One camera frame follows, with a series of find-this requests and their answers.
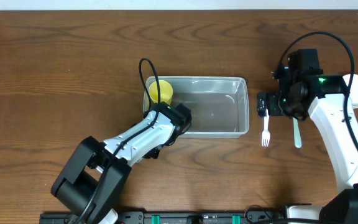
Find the yellow cup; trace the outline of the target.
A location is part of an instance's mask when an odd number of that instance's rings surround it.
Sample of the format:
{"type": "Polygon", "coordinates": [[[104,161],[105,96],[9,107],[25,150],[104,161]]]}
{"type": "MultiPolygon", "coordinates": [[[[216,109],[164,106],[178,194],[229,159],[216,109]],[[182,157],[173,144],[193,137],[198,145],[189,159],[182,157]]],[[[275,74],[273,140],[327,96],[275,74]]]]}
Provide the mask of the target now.
{"type": "Polygon", "coordinates": [[[160,87],[160,91],[158,91],[157,82],[153,82],[149,86],[149,95],[151,97],[151,100],[154,103],[157,103],[158,97],[160,97],[161,102],[165,102],[168,105],[170,105],[173,97],[173,88],[171,84],[169,84],[169,82],[165,80],[160,80],[159,87],[160,87]]]}

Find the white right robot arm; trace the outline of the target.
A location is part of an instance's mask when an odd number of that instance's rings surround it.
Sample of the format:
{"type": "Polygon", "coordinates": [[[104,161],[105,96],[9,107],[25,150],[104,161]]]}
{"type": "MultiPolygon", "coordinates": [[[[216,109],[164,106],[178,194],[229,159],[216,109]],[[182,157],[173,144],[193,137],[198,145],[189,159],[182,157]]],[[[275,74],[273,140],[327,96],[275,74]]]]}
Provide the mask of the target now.
{"type": "Polygon", "coordinates": [[[290,205],[278,223],[358,223],[358,75],[324,75],[317,66],[285,67],[273,73],[277,91],[257,97],[269,144],[269,118],[309,118],[317,127],[334,169],[338,195],[322,207],[290,205]]]}

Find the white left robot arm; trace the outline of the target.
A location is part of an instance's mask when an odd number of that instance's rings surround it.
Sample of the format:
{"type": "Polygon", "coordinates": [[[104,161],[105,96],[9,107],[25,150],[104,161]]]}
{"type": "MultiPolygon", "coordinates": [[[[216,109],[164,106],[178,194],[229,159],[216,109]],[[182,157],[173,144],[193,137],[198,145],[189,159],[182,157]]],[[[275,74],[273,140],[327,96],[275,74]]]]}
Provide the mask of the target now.
{"type": "Polygon", "coordinates": [[[119,200],[132,166],[143,158],[157,158],[191,124],[183,104],[172,108],[155,104],[145,118],[126,132],[99,142],[89,136],[79,143],[65,164],[51,193],[76,215],[75,223],[115,223],[119,200]]]}

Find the clear plastic container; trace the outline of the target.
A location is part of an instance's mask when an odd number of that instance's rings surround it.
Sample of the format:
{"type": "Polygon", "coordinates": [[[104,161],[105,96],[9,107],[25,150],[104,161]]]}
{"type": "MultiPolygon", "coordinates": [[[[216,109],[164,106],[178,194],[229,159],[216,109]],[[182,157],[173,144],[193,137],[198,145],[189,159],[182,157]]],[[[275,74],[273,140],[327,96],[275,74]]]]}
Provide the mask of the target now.
{"type": "Polygon", "coordinates": [[[173,87],[172,106],[191,110],[181,138],[239,138],[249,130],[247,83],[241,77],[161,76],[173,87]]]}

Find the mint green plastic spoon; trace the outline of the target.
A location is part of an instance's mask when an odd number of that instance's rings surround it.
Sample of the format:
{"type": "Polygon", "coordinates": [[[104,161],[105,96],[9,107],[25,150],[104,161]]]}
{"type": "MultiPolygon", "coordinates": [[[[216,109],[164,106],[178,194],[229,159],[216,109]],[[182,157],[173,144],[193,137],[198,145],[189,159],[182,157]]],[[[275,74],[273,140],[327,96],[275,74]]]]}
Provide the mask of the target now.
{"type": "Polygon", "coordinates": [[[294,145],[296,148],[302,147],[302,140],[300,134],[300,128],[297,119],[293,119],[293,137],[294,137],[294,145]]]}

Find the pink plastic fork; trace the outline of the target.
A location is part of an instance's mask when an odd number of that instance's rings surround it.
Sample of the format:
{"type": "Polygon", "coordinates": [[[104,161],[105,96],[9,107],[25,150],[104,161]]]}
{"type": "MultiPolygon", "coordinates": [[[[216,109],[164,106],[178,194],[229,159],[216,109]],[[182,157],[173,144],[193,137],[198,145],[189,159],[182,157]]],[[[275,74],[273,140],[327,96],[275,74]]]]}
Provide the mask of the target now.
{"type": "Polygon", "coordinates": [[[270,131],[269,131],[269,114],[266,112],[264,117],[264,130],[262,131],[262,146],[268,147],[270,142],[270,131]]]}

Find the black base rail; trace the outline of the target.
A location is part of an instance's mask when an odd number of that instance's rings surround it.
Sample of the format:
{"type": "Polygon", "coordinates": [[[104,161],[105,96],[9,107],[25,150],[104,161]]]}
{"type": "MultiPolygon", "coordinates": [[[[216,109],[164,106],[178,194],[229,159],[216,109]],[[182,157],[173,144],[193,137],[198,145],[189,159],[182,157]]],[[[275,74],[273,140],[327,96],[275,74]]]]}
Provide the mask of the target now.
{"type": "Polygon", "coordinates": [[[223,213],[148,213],[124,212],[118,215],[108,215],[102,223],[115,224],[247,224],[271,219],[283,219],[283,212],[251,207],[244,212],[223,213]]]}

